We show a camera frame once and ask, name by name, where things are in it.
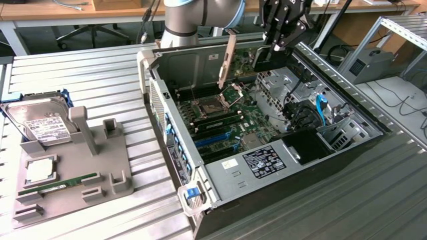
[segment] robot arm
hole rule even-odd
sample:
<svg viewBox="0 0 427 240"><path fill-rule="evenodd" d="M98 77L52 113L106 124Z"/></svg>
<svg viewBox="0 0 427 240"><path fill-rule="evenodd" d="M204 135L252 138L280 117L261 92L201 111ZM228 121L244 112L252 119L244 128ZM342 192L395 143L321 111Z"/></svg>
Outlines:
<svg viewBox="0 0 427 240"><path fill-rule="evenodd" d="M312 0L258 0L260 26L266 46L256 52L252 63L256 72L285 65L290 47L300 42L306 29L312 28L306 18L310 4ZM160 47L170 48L198 43L197 26L225 29L236 26L244 13L245 0L164 0L164 5L165 30Z"/></svg>
<svg viewBox="0 0 427 240"><path fill-rule="evenodd" d="M197 44L197 26L232 28L245 9L245 0L164 0L165 30L161 48Z"/></svg>

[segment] metal bracket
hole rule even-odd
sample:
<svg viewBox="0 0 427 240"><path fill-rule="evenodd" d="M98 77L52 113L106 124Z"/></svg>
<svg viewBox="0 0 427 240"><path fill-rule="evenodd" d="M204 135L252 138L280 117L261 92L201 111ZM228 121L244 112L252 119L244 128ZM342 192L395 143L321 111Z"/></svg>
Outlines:
<svg viewBox="0 0 427 240"><path fill-rule="evenodd" d="M217 81L218 89L222 89L225 80L228 78L229 67L233 60L233 54L234 54L234 48L236 48L236 42L237 42L236 32L232 29L226 29L225 31L226 33L229 33L229 37L228 37L224 61L218 69L218 81Z"/></svg>

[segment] hard drive label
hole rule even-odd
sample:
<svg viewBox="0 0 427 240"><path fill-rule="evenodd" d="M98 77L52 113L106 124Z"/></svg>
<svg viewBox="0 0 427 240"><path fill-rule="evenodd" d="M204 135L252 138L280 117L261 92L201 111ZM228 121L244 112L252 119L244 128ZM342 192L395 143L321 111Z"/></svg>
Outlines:
<svg viewBox="0 0 427 240"><path fill-rule="evenodd" d="M25 121L24 124L41 143L69 138L69 132L60 116Z"/></svg>
<svg viewBox="0 0 427 240"><path fill-rule="evenodd" d="M244 154L242 158L257 179L261 179L286 167L272 146L266 146Z"/></svg>

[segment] motherboard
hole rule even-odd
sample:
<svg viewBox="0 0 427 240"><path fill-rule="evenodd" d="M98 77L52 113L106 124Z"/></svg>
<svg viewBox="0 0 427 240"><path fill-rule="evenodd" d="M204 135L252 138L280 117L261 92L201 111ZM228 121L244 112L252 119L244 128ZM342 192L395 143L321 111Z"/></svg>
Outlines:
<svg viewBox="0 0 427 240"><path fill-rule="evenodd" d="M205 164L264 145L278 133L258 109L250 91L242 83L230 83L218 94L177 102Z"/></svg>

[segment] white desk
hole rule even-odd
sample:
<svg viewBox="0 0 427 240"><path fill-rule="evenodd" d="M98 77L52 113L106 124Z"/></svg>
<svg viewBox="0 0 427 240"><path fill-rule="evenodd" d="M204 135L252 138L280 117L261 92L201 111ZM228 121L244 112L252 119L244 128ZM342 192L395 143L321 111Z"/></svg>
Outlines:
<svg viewBox="0 0 427 240"><path fill-rule="evenodd" d="M377 80L377 83L383 87L393 91L401 100L404 100L405 97L409 96L409 98L404 102L409 104L413 108L427 108L427 96L424 95L424 92L419 90L417 87L413 86L409 82L404 81L400 77L393 76L389 78L384 78L381 80ZM400 105L395 107L385 106L380 98L368 88L367 84L371 86L373 91L377 93L377 95L381 97L381 99L389 106L396 105L401 102L395 96L395 94L384 88L381 88L375 82L360 83L356 85L356 87L367 94L371 100L376 102L381 109L392 116L392 118L395 118L400 125L408 130L408 132L420 140L420 142L424 142L424 144L427 145L427 139L424 137L423 130L420 129L425 116L421 114L420 111L405 116L400 115ZM403 114L407 114L412 112L413 109L404 104L401 106L400 111Z"/></svg>

